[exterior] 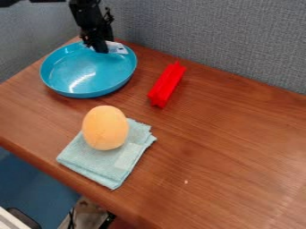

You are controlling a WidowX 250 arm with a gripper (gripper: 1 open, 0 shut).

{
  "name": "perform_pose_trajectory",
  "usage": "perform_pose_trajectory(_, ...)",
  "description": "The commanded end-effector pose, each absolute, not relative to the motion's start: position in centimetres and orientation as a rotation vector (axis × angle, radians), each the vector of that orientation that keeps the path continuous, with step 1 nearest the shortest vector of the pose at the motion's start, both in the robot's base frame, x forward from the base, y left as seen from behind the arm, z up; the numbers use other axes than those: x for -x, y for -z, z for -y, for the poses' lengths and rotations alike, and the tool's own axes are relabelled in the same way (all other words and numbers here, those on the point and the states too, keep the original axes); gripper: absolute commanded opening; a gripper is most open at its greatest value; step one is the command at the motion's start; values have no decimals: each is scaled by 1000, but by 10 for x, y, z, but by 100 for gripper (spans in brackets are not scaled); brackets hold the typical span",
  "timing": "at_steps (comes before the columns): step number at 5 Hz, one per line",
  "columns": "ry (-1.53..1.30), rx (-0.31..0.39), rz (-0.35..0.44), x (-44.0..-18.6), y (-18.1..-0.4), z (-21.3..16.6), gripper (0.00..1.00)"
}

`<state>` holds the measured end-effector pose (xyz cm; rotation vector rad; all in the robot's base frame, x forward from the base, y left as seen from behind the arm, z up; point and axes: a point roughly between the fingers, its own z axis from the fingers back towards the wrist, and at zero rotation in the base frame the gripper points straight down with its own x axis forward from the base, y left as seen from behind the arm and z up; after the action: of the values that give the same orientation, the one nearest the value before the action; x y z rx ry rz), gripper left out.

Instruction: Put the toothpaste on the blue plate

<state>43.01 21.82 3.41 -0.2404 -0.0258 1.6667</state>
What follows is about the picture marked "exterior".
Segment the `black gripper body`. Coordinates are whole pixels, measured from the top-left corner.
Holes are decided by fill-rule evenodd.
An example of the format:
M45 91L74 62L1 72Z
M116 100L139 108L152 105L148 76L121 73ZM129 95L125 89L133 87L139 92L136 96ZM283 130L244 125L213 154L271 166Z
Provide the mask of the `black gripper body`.
M103 35L105 22L113 22L113 15L109 8L101 14L99 1L70 1L68 3L76 25L80 27L80 39L87 47L91 47L89 35L97 32Z

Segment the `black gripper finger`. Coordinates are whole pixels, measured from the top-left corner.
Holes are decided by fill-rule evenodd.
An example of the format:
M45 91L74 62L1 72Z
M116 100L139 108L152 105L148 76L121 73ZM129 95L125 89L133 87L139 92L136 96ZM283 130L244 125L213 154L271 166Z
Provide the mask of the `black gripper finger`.
M103 36L104 36L104 40L115 41L112 27L111 27L109 22L105 22L105 24L104 24Z
M89 35L89 43L97 53L108 53L108 45L100 33L93 32Z

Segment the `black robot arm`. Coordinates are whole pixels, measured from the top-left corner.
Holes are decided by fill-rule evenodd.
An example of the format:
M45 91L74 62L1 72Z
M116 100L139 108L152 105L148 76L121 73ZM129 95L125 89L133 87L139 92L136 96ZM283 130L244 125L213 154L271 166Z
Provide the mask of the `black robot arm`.
M107 7L105 13L100 11L101 0L29 0L30 3L64 3L68 2L74 23L80 28L79 38L87 47L92 47L97 53L108 53L107 42L113 42L111 23L115 18Z

